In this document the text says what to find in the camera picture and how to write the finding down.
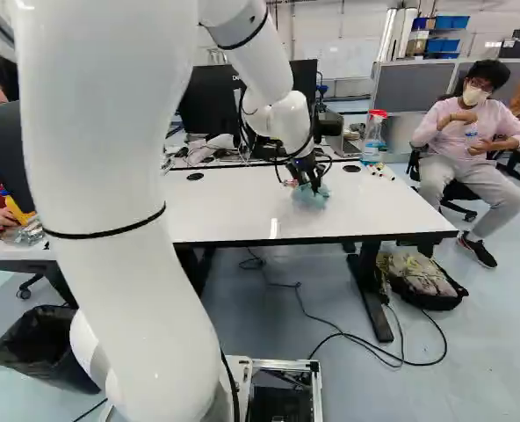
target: hand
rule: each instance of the hand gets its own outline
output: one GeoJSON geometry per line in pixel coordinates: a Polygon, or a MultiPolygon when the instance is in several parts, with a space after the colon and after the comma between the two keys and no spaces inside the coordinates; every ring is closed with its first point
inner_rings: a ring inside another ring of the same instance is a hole
{"type": "Polygon", "coordinates": [[[18,221],[16,217],[8,210],[8,208],[0,208],[0,226],[16,227],[18,221]]]}
{"type": "Polygon", "coordinates": [[[463,121],[465,125],[470,125],[477,121],[479,117],[474,112],[458,112],[451,114],[451,121],[463,121]]]}
{"type": "Polygon", "coordinates": [[[473,145],[467,149],[467,152],[471,156],[479,156],[480,154],[484,154],[485,152],[489,152],[493,150],[493,142],[489,139],[481,139],[479,143],[473,145]]]}
{"type": "Polygon", "coordinates": [[[477,121],[479,117],[477,113],[473,112],[458,112],[458,113],[450,113],[447,116],[443,117],[437,123],[437,130],[442,131],[444,127],[449,125],[452,121],[463,121],[465,125],[470,125],[477,121]]]}

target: gray floor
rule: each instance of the gray floor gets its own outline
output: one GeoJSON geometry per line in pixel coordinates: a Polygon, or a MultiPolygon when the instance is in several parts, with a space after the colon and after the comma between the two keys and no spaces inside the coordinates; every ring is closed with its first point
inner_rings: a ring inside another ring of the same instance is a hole
{"type": "MultiPolygon", "coordinates": [[[[404,165],[394,169],[403,174],[404,165]]],[[[487,209],[480,201],[465,205],[481,213],[487,209]]],[[[457,227],[468,227],[460,215],[449,210],[445,215],[457,227]]],[[[320,350],[316,357],[322,364],[326,421],[520,422],[520,215],[489,238],[487,246],[500,262],[495,271],[463,255],[453,240],[437,248],[438,261],[471,294],[453,312],[434,315],[449,341],[441,365],[393,371],[342,339],[320,350]]],[[[268,259],[270,281],[302,283],[309,312],[372,339],[339,247],[255,251],[268,259]]],[[[330,329],[302,316],[292,290],[266,287],[260,273],[240,270],[237,264],[247,257],[242,249],[219,251],[205,291],[204,304],[223,348],[255,358],[305,358],[330,329]]],[[[26,278],[0,273],[0,335],[35,304],[58,302],[45,282],[36,286],[31,301],[16,299],[16,289],[26,278]]],[[[394,299],[393,306],[405,331],[408,358],[438,356],[441,338],[433,327],[408,305],[394,299]]],[[[399,344],[388,348],[397,352],[399,344]]],[[[0,369],[0,421],[69,421],[98,400],[0,369]]],[[[96,421],[97,415],[85,420],[96,421]]]]}

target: plastic bottle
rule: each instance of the plastic bottle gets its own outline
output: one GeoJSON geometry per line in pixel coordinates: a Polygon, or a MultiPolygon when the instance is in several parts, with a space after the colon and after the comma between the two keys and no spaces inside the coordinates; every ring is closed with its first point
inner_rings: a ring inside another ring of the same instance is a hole
{"type": "Polygon", "coordinates": [[[385,143],[381,137],[381,126],[383,119],[386,119],[385,110],[370,110],[370,120],[364,140],[362,153],[362,163],[365,165],[381,162],[379,148],[383,148],[385,143]]]}
{"type": "Polygon", "coordinates": [[[24,214],[8,191],[1,189],[0,194],[4,196],[4,203],[6,204],[6,207],[12,213],[12,215],[16,217],[16,219],[22,226],[26,226],[28,220],[35,215],[35,211],[29,214],[24,214]]]}
{"type": "Polygon", "coordinates": [[[463,127],[465,128],[467,145],[470,147],[479,143],[479,127],[477,126],[477,122],[475,121],[474,123],[464,125],[463,127]]]}

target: red cap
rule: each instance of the red cap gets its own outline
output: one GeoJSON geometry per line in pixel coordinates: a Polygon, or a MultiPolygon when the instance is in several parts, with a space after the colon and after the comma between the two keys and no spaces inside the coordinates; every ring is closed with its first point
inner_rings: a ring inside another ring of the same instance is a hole
{"type": "Polygon", "coordinates": [[[372,116],[380,116],[383,119],[386,119],[386,111],[385,110],[373,109],[373,110],[369,111],[369,114],[372,115],[372,116]]]}

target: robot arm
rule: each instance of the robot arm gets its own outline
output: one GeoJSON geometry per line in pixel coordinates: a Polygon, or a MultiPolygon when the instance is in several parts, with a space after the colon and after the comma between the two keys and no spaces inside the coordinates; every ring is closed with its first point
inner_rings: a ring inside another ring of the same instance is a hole
{"type": "Polygon", "coordinates": [[[264,0],[202,0],[200,5],[202,25],[248,87],[242,100],[244,119],[259,135],[282,141],[293,178],[300,185],[311,183],[317,193],[322,170],[314,159],[307,99],[292,91],[289,61],[264,0]]]}
{"type": "MultiPolygon", "coordinates": [[[[249,124],[311,172],[307,103],[292,91],[266,6],[0,0],[0,20],[16,47],[28,183],[83,312],[77,358],[90,366],[98,344],[109,362],[106,394],[129,420],[198,422],[219,402],[224,369],[172,247],[158,157],[201,22],[249,87],[249,124]]],[[[0,35],[0,54],[12,58],[6,41],[0,35]]]]}

